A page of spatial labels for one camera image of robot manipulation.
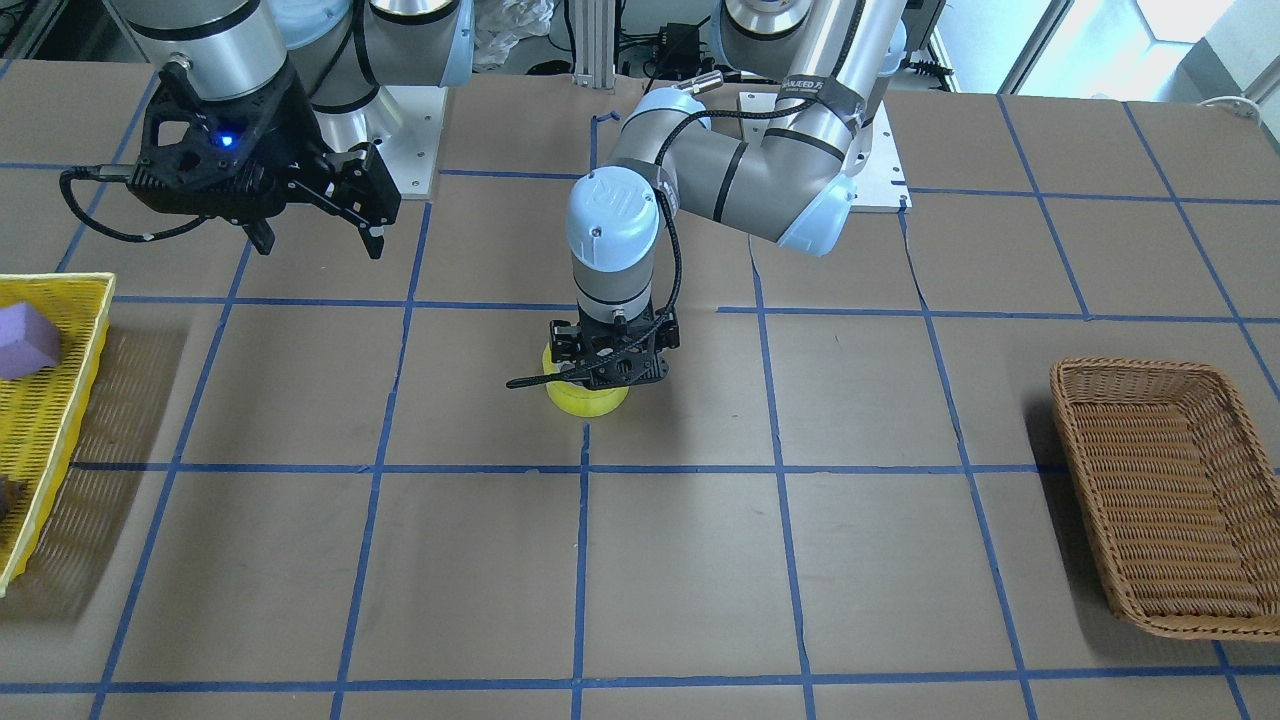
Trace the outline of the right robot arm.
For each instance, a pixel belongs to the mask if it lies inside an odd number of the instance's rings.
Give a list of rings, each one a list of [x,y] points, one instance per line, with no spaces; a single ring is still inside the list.
[[[146,208],[182,215],[168,240],[211,219],[262,255],[270,220],[306,204],[351,224],[379,259],[425,135],[394,87],[449,88],[474,68],[471,1],[119,1],[157,87],[136,160],[65,170],[120,183]]]

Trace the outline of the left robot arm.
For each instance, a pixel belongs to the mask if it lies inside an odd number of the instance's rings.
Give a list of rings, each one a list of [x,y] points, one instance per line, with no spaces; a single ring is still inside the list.
[[[838,241],[856,182],[845,169],[884,92],[902,1],[721,1],[716,38],[736,70],[778,85],[748,141],[716,131],[689,85],[646,91],[605,161],[572,187],[564,219],[579,316],[553,322],[544,375],[590,391],[641,386],[678,346],[684,265],[678,211],[782,249],[823,256]]]

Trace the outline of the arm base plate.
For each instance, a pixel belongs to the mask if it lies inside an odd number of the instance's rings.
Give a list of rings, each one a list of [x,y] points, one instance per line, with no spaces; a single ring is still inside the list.
[[[776,92],[750,90],[739,92],[740,111],[765,111],[774,105]],[[742,138],[751,146],[763,140],[765,120],[740,120]],[[881,101],[870,128],[860,131],[854,150],[849,152],[842,172],[856,183],[850,213],[897,213],[901,206],[913,205],[908,181],[902,170],[895,132],[890,124],[890,110]]]
[[[429,200],[451,91],[436,86],[384,86],[379,109],[385,120],[379,152],[406,200]]]

